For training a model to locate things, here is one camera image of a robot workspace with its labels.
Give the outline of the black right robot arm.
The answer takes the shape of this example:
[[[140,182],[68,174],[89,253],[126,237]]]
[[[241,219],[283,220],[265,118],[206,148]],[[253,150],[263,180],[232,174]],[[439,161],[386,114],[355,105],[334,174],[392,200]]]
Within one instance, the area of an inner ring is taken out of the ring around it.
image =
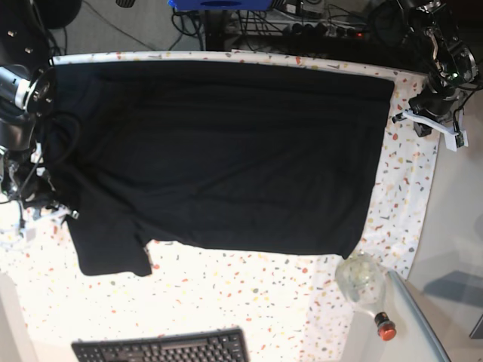
[[[1,230],[4,248],[30,242],[41,222],[78,216],[57,200],[49,171],[80,137],[78,119],[54,111],[54,57],[66,49],[51,22],[68,24],[80,5],[62,12],[58,1],[1,3],[1,203],[18,206],[18,220]]]

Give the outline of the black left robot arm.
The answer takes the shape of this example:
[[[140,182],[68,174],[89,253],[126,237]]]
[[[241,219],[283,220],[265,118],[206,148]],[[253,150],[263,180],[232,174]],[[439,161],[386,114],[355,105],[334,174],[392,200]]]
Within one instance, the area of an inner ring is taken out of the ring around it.
[[[386,49],[381,35],[383,13],[395,17],[389,29],[400,25],[398,46],[407,43],[428,71],[423,89],[408,101],[408,107],[392,117],[393,123],[411,121],[419,137],[434,130],[443,135],[447,149],[455,152],[469,145],[463,126],[465,105],[482,90],[482,75],[470,48],[460,38],[448,6],[441,1],[384,1],[373,9],[367,26]]]

